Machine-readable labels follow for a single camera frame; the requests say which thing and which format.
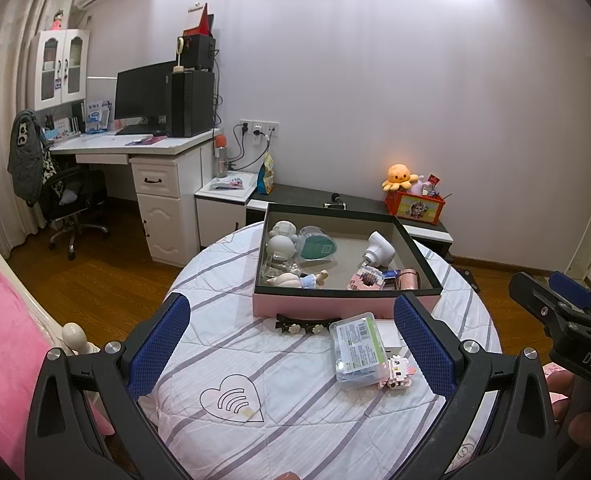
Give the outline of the rose gold round tin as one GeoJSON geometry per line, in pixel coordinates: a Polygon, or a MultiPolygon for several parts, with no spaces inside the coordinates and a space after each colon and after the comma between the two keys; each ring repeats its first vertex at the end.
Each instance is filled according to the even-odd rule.
{"type": "Polygon", "coordinates": [[[420,288],[419,273],[415,269],[399,271],[395,278],[397,290],[418,290],[420,288]]]}

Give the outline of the pink cat block model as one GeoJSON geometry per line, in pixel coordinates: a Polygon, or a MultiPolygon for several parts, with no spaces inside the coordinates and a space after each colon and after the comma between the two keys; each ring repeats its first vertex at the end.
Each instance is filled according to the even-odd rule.
{"type": "Polygon", "coordinates": [[[380,389],[408,389],[413,383],[413,376],[416,373],[416,368],[409,364],[408,359],[397,354],[388,359],[387,370],[388,375],[378,384],[380,389]]]}

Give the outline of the blue rectangular pack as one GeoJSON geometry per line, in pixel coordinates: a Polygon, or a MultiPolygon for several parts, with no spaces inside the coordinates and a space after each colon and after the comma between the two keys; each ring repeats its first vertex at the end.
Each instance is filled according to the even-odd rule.
{"type": "Polygon", "coordinates": [[[394,281],[401,274],[401,270],[385,270],[382,272],[384,281],[394,281]]]}

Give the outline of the white handheld device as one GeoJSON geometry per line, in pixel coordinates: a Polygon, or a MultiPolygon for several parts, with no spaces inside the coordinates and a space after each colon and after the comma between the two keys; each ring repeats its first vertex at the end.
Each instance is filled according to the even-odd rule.
{"type": "Polygon", "coordinates": [[[366,266],[374,266],[385,268],[392,262],[395,257],[395,248],[393,245],[378,231],[373,231],[368,237],[368,246],[363,255],[363,263],[366,266]]]}

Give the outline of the clear plastic case green label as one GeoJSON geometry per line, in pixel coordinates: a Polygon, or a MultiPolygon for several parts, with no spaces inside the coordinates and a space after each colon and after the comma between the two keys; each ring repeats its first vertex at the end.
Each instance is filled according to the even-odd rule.
{"type": "Polygon", "coordinates": [[[373,313],[331,323],[335,378],[343,389],[368,387],[388,377],[388,360],[373,313]]]}

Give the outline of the teal round clear container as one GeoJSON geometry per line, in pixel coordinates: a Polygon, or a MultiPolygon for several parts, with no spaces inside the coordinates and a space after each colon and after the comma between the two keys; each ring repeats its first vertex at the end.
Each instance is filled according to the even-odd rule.
{"type": "Polygon", "coordinates": [[[330,260],[338,250],[337,243],[318,226],[303,226],[297,233],[295,250],[305,262],[330,260]]]}

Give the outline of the pink baby figurine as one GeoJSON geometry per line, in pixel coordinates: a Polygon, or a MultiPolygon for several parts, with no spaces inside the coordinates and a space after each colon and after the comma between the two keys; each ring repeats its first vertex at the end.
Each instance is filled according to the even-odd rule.
{"type": "Polygon", "coordinates": [[[274,278],[269,278],[268,285],[282,288],[317,289],[325,284],[328,276],[326,270],[305,275],[282,273],[274,278]]]}

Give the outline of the white round figure toy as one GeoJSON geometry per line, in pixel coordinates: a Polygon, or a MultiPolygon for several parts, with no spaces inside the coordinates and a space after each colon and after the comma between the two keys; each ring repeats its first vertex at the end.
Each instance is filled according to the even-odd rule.
{"type": "Polygon", "coordinates": [[[266,251],[272,261],[286,262],[296,254],[297,228],[290,221],[280,220],[268,231],[266,251]]]}

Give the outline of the black bathroom scale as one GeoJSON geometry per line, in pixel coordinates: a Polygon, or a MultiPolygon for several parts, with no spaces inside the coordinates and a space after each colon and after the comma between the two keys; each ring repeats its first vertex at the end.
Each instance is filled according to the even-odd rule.
{"type": "Polygon", "coordinates": [[[457,268],[457,271],[477,294],[481,292],[481,288],[477,280],[469,269],[457,268]]]}

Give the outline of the red toy box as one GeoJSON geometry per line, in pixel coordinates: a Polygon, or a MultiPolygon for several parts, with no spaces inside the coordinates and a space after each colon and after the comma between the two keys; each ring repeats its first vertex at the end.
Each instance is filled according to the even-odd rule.
{"type": "Polygon", "coordinates": [[[389,214],[436,226],[440,222],[445,200],[441,197],[415,195],[403,191],[388,191],[384,205],[389,214]]]}

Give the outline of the orange octopus plush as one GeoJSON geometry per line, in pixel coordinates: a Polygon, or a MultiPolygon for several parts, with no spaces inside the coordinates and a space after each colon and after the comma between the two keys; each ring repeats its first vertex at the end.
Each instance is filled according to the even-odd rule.
{"type": "Polygon", "coordinates": [[[384,192],[408,191],[419,180],[418,174],[412,174],[404,164],[392,165],[387,172],[381,188],[384,192]]]}

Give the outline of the striped white tablecloth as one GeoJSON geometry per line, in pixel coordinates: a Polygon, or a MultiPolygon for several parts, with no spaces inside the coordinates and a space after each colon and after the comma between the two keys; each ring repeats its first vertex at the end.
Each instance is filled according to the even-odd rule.
{"type": "Polygon", "coordinates": [[[443,399],[422,374],[402,390],[343,388],[328,333],[287,335],[255,316],[263,234],[228,234],[177,276],[190,323],[140,406],[196,479],[391,478],[443,399]]]}

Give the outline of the pink black storage box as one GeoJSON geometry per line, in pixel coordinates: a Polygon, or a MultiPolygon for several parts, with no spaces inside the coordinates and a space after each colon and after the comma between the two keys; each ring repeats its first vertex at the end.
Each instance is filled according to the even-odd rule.
{"type": "Polygon", "coordinates": [[[401,221],[388,214],[366,214],[304,206],[271,204],[265,214],[261,235],[261,249],[252,296],[252,311],[257,318],[274,318],[277,314],[299,320],[350,318],[371,312],[377,318],[391,318],[394,300],[401,293],[394,286],[385,286],[378,292],[347,290],[350,278],[363,261],[368,237],[380,232],[395,248],[395,257],[389,264],[393,270],[415,269],[419,273],[420,288],[414,295],[429,311],[442,294],[442,285],[411,239],[401,221]],[[335,255],[326,261],[299,263],[306,274],[326,270],[329,276],[317,289],[282,288],[268,285],[263,272],[268,270],[268,231],[280,220],[293,223],[297,228],[318,226],[337,243],[335,255]]]}

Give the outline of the black office chair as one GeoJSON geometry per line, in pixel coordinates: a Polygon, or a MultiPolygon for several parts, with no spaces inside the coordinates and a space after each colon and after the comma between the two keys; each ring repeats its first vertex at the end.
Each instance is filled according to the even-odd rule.
{"type": "Polygon", "coordinates": [[[108,198],[106,177],[102,170],[88,166],[75,166],[57,172],[43,184],[38,204],[44,219],[59,228],[48,242],[54,250],[59,240],[68,235],[68,259],[76,257],[75,241],[85,231],[97,231],[103,238],[109,229],[103,224],[85,221],[87,217],[102,218],[102,209],[108,198]]]}

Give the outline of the black flower hair clip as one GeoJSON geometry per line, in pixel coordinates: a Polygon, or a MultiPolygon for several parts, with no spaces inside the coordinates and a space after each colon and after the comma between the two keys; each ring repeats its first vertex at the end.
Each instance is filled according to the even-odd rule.
{"type": "Polygon", "coordinates": [[[340,318],[325,318],[324,320],[299,320],[289,316],[277,314],[275,328],[283,334],[297,335],[300,333],[317,335],[329,330],[333,323],[340,321],[340,318]]]}

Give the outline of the white desk with drawers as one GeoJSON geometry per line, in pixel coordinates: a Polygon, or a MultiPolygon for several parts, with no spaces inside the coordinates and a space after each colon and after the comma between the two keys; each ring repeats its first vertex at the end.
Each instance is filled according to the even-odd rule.
{"type": "Polygon", "coordinates": [[[80,134],[52,147],[79,164],[128,166],[149,254],[155,262],[184,266],[200,250],[195,194],[213,177],[212,129],[190,138],[115,131],[80,134]]]}

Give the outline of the dark hanging jacket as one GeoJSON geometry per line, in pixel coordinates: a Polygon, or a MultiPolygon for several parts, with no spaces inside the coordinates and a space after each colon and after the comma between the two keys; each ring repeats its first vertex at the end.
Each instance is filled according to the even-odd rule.
{"type": "Polygon", "coordinates": [[[20,200],[33,207],[43,185],[57,170],[49,151],[50,143],[33,110],[22,110],[12,123],[7,171],[20,200]]]}

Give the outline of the yellow snack bag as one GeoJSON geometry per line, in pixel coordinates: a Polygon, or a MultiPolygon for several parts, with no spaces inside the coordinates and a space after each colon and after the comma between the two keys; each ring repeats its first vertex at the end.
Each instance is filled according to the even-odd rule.
{"type": "Polygon", "coordinates": [[[275,162],[272,154],[266,152],[263,157],[263,162],[258,173],[258,183],[256,183],[256,191],[260,194],[271,194],[275,183],[275,162]]]}

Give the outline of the orange capped bottle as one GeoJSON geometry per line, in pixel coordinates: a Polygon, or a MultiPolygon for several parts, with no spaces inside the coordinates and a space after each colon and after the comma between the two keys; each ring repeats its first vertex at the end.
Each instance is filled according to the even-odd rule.
{"type": "Polygon", "coordinates": [[[222,178],[228,174],[227,140],[225,134],[214,137],[215,176],[222,178]]]}

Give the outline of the black computer monitor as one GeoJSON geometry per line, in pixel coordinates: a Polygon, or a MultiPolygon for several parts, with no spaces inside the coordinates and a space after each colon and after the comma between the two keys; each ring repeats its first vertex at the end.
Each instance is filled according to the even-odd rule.
{"type": "Polygon", "coordinates": [[[168,61],[118,73],[114,119],[143,119],[140,124],[124,126],[118,134],[166,134],[166,81],[173,67],[174,62],[168,61]]]}

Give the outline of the black computer tower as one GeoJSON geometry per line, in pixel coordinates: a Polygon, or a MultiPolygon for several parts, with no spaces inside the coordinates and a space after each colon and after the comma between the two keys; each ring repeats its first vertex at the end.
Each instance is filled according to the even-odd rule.
{"type": "Polygon", "coordinates": [[[215,76],[202,70],[183,70],[166,76],[166,133],[192,138],[214,125],[215,76]]]}

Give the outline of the black speaker box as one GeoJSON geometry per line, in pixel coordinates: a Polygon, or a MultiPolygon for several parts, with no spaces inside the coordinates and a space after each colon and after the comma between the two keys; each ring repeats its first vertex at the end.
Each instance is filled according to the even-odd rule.
{"type": "Polygon", "coordinates": [[[215,38],[195,34],[177,38],[176,64],[185,70],[206,70],[212,72],[215,64],[215,38]]]}

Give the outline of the pink doll on cabinet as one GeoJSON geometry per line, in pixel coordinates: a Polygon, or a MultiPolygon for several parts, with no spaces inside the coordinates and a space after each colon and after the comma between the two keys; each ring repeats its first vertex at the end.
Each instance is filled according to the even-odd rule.
{"type": "Polygon", "coordinates": [[[51,30],[61,30],[62,29],[62,21],[64,20],[64,10],[58,10],[53,17],[52,26],[50,26],[51,30]]]}

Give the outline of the red triangular item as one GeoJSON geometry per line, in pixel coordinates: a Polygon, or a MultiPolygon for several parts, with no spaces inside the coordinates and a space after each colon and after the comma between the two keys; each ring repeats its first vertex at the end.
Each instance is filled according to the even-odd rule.
{"type": "Polygon", "coordinates": [[[209,13],[206,2],[197,2],[186,13],[183,25],[183,36],[212,36],[213,15],[209,13]]]}

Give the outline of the wall power outlet strip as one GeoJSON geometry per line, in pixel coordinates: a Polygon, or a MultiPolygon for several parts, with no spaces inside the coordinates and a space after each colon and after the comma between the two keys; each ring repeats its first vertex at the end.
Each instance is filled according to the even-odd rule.
{"type": "Polygon", "coordinates": [[[269,120],[251,120],[240,119],[239,124],[245,134],[253,136],[266,136],[267,138],[277,138],[279,136],[279,122],[270,122],[269,120]]]}

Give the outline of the white wall cabinet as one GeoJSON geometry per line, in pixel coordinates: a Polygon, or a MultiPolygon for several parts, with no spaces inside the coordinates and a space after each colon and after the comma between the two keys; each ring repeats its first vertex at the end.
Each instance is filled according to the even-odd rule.
{"type": "Polygon", "coordinates": [[[90,32],[84,29],[44,30],[31,42],[28,103],[46,110],[86,98],[90,32]]]}

